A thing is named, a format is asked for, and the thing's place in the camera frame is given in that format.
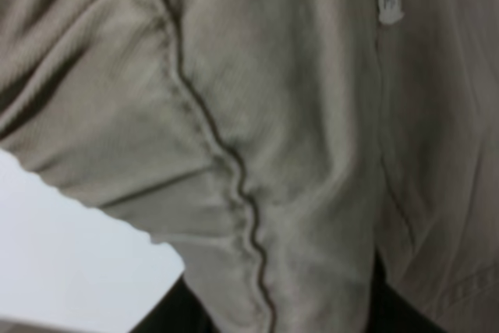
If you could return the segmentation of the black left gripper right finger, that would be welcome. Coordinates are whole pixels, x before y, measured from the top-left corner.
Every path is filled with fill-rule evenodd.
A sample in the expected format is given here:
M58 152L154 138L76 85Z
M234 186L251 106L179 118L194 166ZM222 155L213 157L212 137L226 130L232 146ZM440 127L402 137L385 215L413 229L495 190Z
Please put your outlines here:
M390 287L380 254L376 252L371 284L368 333L444 333Z

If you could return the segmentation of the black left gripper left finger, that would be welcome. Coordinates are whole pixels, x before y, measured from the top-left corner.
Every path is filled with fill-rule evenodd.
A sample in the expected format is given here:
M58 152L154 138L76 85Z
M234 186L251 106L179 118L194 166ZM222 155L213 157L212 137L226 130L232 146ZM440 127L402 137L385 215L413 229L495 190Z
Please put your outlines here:
M131 333L218 332L203 305L180 277Z

